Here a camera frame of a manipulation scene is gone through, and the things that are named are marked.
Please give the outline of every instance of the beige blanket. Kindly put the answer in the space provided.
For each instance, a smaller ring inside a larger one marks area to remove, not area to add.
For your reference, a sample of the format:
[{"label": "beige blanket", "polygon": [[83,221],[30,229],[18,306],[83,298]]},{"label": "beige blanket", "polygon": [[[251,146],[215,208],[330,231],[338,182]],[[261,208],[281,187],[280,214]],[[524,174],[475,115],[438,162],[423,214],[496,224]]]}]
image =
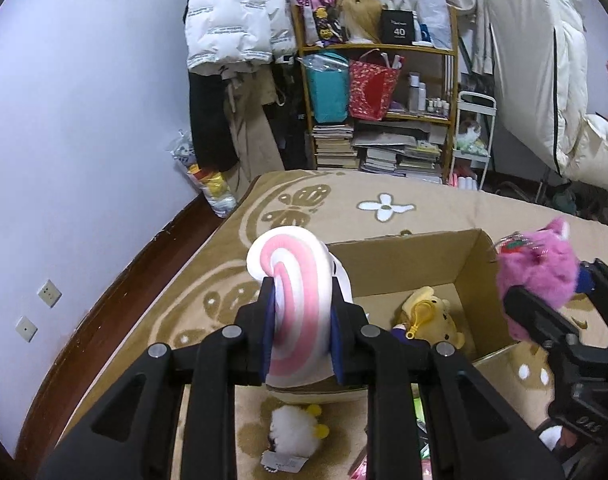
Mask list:
[{"label": "beige blanket", "polygon": [[[405,208],[409,210],[404,213],[391,212],[386,205],[373,209],[381,203],[382,193],[392,196],[393,205],[413,204],[415,208]],[[364,202],[375,206],[360,209]],[[470,228],[482,228],[497,240],[517,230],[541,228],[558,215],[545,207],[410,178],[355,171],[266,174],[142,317],[82,400],[72,423],[150,344],[162,341],[173,348],[195,344],[211,331],[233,322],[237,308],[252,301],[258,292],[258,284],[245,270],[247,250],[258,235],[272,227],[300,225],[327,243]],[[578,256],[608,263],[608,227],[573,217],[568,217],[568,221]],[[578,310],[572,315],[580,322],[588,322],[588,329],[582,331],[585,343],[608,343],[606,326],[594,309]],[[538,397],[539,419],[544,416],[549,397],[550,392]],[[261,468],[259,459],[267,447],[270,414],[276,406],[277,401],[262,388],[237,389],[239,478],[275,479]],[[331,434],[298,473],[297,480],[341,479],[347,475],[366,440],[366,410],[365,401],[324,407],[320,421],[330,427]],[[538,422],[529,420],[532,426]],[[175,469],[173,477],[179,478],[178,468]]]}]

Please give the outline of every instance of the plush toy tag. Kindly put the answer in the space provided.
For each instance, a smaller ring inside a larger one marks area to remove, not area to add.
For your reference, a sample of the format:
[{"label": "plush toy tag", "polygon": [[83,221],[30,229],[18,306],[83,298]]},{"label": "plush toy tag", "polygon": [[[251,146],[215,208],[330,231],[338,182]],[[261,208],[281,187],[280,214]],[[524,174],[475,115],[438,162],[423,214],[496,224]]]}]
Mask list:
[{"label": "plush toy tag", "polygon": [[299,473],[306,460],[308,458],[284,455],[282,453],[275,453],[274,451],[264,451],[261,455],[261,465],[271,472]]}]

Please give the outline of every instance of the wall socket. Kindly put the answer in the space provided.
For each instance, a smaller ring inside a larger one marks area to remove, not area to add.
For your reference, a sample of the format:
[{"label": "wall socket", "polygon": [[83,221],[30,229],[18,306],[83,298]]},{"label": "wall socket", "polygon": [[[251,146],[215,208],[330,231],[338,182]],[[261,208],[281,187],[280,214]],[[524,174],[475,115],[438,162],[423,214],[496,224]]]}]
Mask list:
[{"label": "wall socket", "polygon": [[21,319],[15,325],[15,330],[22,336],[27,343],[30,343],[32,338],[37,333],[37,327],[26,316],[21,316]]},{"label": "wall socket", "polygon": [[62,293],[56,288],[55,283],[48,280],[44,283],[44,286],[39,289],[37,295],[46,303],[49,307],[55,306],[55,303],[62,297]]}]

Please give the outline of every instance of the stack of books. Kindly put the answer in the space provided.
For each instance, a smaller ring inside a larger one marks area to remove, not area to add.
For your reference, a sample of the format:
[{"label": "stack of books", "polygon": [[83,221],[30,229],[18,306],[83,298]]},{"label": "stack of books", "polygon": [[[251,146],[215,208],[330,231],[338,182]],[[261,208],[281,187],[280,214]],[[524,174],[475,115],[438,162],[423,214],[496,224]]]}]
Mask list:
[{"label": "stack of books", "polygon": [[441,184],[439,147],[415,137],[358,132],[353,147],[362,150],[360,171],[404,176]]},{"label": "stack of books", "polygon": [[312,132],[315,139],[317,168],[356,170],[359,167],[357,151],[351,146],[353,125],[318,124]]}]

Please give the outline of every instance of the black box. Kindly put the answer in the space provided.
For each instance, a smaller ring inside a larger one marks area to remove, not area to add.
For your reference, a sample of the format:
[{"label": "black box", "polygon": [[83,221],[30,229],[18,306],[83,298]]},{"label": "black box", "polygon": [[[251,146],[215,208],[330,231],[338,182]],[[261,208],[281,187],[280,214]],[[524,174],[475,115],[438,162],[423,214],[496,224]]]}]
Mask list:
[{"label": "black box", "polygon": [[379,26],[382,43],[411,45],[415,41],[415,23],[410,10],[382,10]]}]

